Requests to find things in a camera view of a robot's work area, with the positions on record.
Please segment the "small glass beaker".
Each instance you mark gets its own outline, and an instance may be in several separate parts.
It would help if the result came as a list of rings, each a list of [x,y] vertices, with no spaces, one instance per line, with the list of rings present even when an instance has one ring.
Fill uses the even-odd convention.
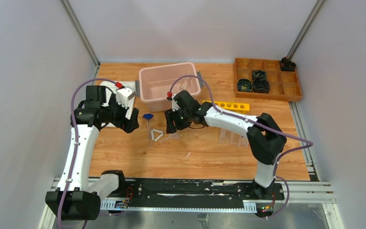
[[[184,77],[182,78],[179,82],[180,82],[180,86],[179,89],[180,90],[185,90],[185,91],[190,91],[191,89],[191,77]]]

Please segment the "white clay triangle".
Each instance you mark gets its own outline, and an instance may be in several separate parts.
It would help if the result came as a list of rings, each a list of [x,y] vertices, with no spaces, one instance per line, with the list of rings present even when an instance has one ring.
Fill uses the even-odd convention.
[[[151,134],[152,141],[154,141],[154,142],[158,141],[164,135],[163,131],[158,130],[158,129],[152,129],[150,131],[150,134]]]

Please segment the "aluminium frame post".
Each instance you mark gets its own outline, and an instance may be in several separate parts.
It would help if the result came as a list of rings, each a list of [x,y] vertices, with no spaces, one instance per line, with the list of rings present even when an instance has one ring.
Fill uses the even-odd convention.
[[[321,9],[323,8],[323,6],[325,5],[325,3],[326,3],[326,0],[317,0],[315,2],[313,8],[311,9],[310,13],[308,14],[303,26],[301,27],[301,30],[299,31],[295,41],[293,42],[293,44],[286,56],[289,60],[292,60],[293,57],[295,56],[304,37],[307,35],[309,29],[311,28],[313,22],[319,15],[319,13],[320,13]]]
[[[77,35],[79,36],[86,52],[88,53],[90,59],[92,60],[94,66],[96,67],[96,69],[99,69],[101,63],[100,63],[95,51],[93,50],[93,47],[79,21],[76,13],[74,12],[70,1],[69,0],[59,0],[59,2],[61,3],[65,13],[67,14],[72,26],[74,27]]]

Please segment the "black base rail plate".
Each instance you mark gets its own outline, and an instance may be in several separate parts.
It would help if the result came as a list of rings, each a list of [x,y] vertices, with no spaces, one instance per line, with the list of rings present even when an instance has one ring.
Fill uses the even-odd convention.
[[[130,210],[252,212],[245,202],[272,206],[284,200],[285,195],[280,183],[262,190],[251,180],[134,178],[127,179],[110,197]]]

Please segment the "yellow test tube rack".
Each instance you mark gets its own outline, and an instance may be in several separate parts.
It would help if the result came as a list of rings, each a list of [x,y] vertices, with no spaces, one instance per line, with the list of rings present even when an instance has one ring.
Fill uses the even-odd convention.
[[[250,105],[246,103],[235,103],[235,102],[224,102],[224,101],[214,101],[214,103],[216,106],[219,106],[220,108],[241,114],[245,114],[250,111]]]

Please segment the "aluminium frame post left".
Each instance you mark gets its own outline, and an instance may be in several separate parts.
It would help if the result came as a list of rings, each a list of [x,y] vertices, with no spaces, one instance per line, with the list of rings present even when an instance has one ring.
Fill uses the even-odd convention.
[[[59,0],[59,2],[61,3],[65,13],[67,14],[72,26],[74,27],[77,35],[79,36],[86,52],[88,53],[90,59],[92,60],[94,66],[96,67],[96,69],[99,69],[101,63],[100,63],[95,51],[93,50],[93,47],[79,21],[76,13],[74,12],[70,1],[69,0]]]

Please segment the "clear glass funnel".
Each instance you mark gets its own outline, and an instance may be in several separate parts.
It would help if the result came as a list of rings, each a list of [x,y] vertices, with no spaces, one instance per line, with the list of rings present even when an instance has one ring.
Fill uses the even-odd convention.
[[[168,134],[164,139],[161,140],[161,142],[166,142],[169,140],[179,140],[180,139],[180,134],[179,132],[173,133],[173,134]]]

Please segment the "wooden compartment tray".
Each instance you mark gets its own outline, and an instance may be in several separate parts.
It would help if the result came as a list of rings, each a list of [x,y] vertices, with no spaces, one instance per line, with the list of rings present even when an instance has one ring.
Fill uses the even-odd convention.
[[[296,64],[281,60],[235,58],[234,94],[237,98],[298,102],[302,90]]]

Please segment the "pink plastic storage bin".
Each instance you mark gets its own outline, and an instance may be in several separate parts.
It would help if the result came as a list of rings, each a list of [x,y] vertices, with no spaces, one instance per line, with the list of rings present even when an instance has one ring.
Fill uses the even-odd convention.
[[[172,104],[167,100],[167,93],[180,92],[179,77],[197,75],[195,65],[191,62],[175,63],[155,67],[142,68],[139,71],[140,99],[147,105],[151,113],[170,109]],[[191,79],[189,91],[193,98],[201,93],[200,82],[197,78]]]

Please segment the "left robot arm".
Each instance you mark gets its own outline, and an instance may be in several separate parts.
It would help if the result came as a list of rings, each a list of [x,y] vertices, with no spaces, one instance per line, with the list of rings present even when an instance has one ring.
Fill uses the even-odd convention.
[[[107,124],[126,133],[139,127],[139,109],[133,106],[135,90],[117,86],[110,97],[107,92],[103,85],[87,86],[85,100],[71,114],[71,146],[64,171],[56,189],[45,197],[59,221],[95,220],[105,198],[111,193],[122,197],[127,191],[121,170],[104,171],[94,184],[89,184],[93,148],[100,131]]]

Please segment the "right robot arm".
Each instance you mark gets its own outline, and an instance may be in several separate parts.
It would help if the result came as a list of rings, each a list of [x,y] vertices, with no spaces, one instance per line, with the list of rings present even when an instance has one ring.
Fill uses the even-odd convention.
[[[275,163],[287,138],[282,135],[281,129],[269,114],[244,115],[222,109],[211,102],[200,104],[186,90],[177,94],[168,92],[167,100],[172,103],[172,108],[164,112],[168,134],[194,124],[218,127],[247,139],[257,160],[252,187],[254,195],[259,199],[271,195],[275,181]]]

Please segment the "aluminium frame post right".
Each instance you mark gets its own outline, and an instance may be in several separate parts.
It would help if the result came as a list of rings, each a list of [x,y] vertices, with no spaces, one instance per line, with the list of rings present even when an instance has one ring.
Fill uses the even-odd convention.
[[[319,15],[319,13],[320,13],[321,9],[323,8],[323,6],[325,5],[325,3],[326,3],[326,0],[317,0],[315,2],[313,8],[311,9],[310,13],[308,14],[303,26],[301,27],[301,30],[299,31],[295,41],[293,42],[293,44],[286,56],[289,60],[292,60],[293,57],[295,56],[304,37],[307,35],[309,29],[311,28],[313,22]]]

